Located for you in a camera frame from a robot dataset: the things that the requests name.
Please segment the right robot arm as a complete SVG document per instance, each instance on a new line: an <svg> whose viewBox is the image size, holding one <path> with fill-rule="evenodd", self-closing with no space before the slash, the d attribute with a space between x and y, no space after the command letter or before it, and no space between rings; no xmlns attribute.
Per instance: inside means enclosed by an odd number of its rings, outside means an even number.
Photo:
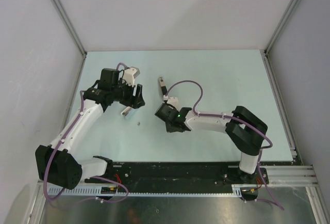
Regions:
<svg viewBox="0 0 330 224"><path fill-rule="evenodd" d="M178 110L174 105L163 103L155 116L165 123L168 133L204 130L228 135L241 152L237 172L228 174L228 178L243 183L251 183L256 178L268 126L247 108L237 106L231 113L212 114L199 113L189 107Z"/></svg>

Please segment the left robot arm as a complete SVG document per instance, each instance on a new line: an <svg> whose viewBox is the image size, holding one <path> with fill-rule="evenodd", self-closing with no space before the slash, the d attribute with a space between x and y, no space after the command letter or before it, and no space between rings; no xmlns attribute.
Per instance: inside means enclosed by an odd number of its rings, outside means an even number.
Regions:
<svg viewBox="0 0 330 224"><path fill-rule="evenodd" d="M107 183L113 179L111 160L95 155L78 160L77 151L95 121L118 102L138 109L145 105L142 85L135 79L140 74L136 67L123 70L104 68L95 83L80 93L80 107L62 132L48 145L40 145L35 152L39 178L64 189L74 189L81 180L96 176Z"/></svg>

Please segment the light blue white stapler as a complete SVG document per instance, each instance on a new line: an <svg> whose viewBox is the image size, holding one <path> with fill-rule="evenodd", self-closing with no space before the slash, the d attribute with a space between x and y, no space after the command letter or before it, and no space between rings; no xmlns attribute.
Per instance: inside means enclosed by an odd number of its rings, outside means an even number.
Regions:
<svg viewBox="0 0 330 224"><path fill-rule="evenodd" d="M123 116L126 120L129 120L135 113L135 109L131 107L126 107L123 111L121 111L121 116Z"/></svg>

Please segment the beige black stapler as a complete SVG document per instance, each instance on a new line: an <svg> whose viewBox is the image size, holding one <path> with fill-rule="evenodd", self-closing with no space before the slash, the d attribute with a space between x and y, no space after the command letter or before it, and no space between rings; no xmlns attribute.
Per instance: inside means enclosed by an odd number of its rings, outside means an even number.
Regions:
<svg viewBox="0 0 330 224"><path fill-rule="evenodd" d="M159 77L158 78L158 84L159 84L159 87L160 87L160 91L161 91L161 95L162 95L162 99L164 101L166 101L168 99L168 96L167 96L167 87L166 87L166 84L164 82L164 79L163 77Z"/></svg>

